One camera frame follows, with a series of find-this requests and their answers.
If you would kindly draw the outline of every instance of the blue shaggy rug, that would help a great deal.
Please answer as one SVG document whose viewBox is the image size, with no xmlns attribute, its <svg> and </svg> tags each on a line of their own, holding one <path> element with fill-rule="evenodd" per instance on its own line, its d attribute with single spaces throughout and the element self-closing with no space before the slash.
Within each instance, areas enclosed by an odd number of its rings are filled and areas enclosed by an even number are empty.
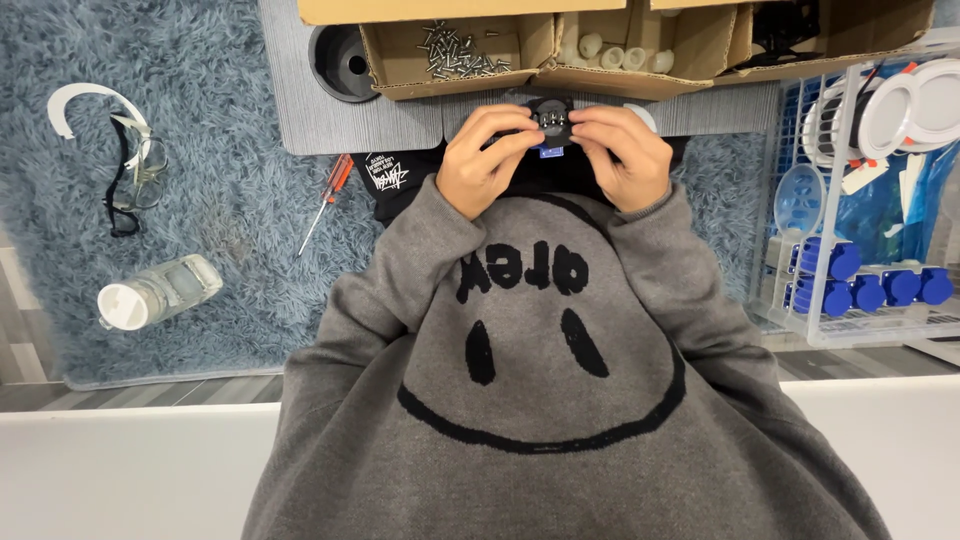
<svg viewBox="0 0 960 540">
<path fill-rule="evenodd" d="M 303 258 L 329 157 L 280 146 L 254 0 L 9 0 L 0 17 L 0 216 L 53 323 L 75 389 L 279 371 L 309 343 L 326 294 L 362 269 L 382 231 L 350 178 Z M 101 199 L 116 170 L 112 98 L 72 100 L 76 138 L 46 102 L 89 82 L 130 98 L 167 142 L 170 169 L 143 233 L 112 238 Z M 763 136 L 694 138 L 676 180 L 728 293 L 746 298 Z M 198 253 L 220 271 L 211 301 L 140 331 L 108 331 L 96 296 L 137 270 Z"/>
</svg>

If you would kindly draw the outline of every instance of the black plastic part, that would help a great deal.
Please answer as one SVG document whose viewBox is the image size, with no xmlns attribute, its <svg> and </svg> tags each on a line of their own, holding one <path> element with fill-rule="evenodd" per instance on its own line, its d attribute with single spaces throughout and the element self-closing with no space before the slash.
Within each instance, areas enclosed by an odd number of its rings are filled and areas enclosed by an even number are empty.
<svg viewBox="0 0 960 540">
<path fill-rule="evenodd" d="M 348 103 L 362 103 L 380 95 L 371 85 L 370 67 L 360 37 L 360 26 L 318 26 L 310 37 L 310 67 L 326 93 Z"/>
<path fill-rule="evenodd" d="M 573 124 L 567 115 L 573 110 L 573 100 L 568 97 L 542 97 L 527 103 L 530 118 L 540 124 L 540 131 L 546 135 L 543 144 L 547 148 L 569 146 L 570 128 Z"/>
</svg>

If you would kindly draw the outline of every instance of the hand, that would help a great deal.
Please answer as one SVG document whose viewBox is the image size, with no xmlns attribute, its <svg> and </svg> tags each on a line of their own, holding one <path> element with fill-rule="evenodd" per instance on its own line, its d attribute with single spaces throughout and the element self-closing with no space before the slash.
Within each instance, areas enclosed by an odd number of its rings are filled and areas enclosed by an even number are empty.
<svg viewBox="0 0 960 540">
<path fill-rule="evenodd" d="M 624 107 L 572 110 L 571 141 L 584 148 L 603 194 L 622 212 L 645 209 L 670 186 L 673 149 Z M 614 163 L 607 150 L 620 158 Z"/>
<path fill-rule="evenodd" d="M 520 133 L 502 136 L 480 151 L 493 134 L 507 130 Z M 473 221 L 510 185 L 523 154 L 542 142 L 543 132 L 530 119 L 529 109 L 516 105 L 481 107 L 446 146 L 437 189 L 451 206 Z"/>
</svg>

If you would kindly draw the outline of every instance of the black cup holder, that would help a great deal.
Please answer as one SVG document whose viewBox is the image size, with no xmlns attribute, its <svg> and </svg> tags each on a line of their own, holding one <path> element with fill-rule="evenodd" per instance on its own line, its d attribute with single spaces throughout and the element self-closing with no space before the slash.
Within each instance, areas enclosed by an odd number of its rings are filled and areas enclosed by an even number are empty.
<svg viewBox="0 0 960 540">
<path fill-rule="evenodd" d="M 348 103 L 369 101 L 373 77 L 355 24 L 318 26 L 310 37 L 310 69 L 326 93 Z"/>
</svg>

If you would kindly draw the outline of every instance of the glasses strap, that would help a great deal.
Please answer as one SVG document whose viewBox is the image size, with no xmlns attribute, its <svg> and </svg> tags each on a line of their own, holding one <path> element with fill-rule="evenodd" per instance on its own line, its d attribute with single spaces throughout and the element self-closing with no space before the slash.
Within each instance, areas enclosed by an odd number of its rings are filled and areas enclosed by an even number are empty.
<svg viewBox="0 0 960 540">
<path fill-rule="evenodd" d="M 113 125 L 113 129 L 117 133 L 117 138 L 120 139 L 120 164 L 117 166 L 117 173 L 113 176 L 113 182 L 110 183 L 110 186 L 107 188 L 107 195 L 104 197 L 104 205 L 107 207 L 107 216 L 110 219 L 110 236 L 113 236 L 114 238 L 133 236 L 140 231 L 140 220 L 137 219 L 132 212 L 123 211 L 113 205 L 113 194 L 116 192 L 117 186 L 120 184 L 120 179 L 123 178 L 124 172 L 127 170 L 126 163 L 127 159 L 130 157 L 130 144 L 127 142 L 127 135 L 124 133 L 124 124 L 117 120 L 118 116 L 123 117 L 118 112 L 111 114 L 110 124 Z M 117 231 L 115 217 L 117 213 L 124 215 L 133 221 L 132 230 Z"/>
</svg>

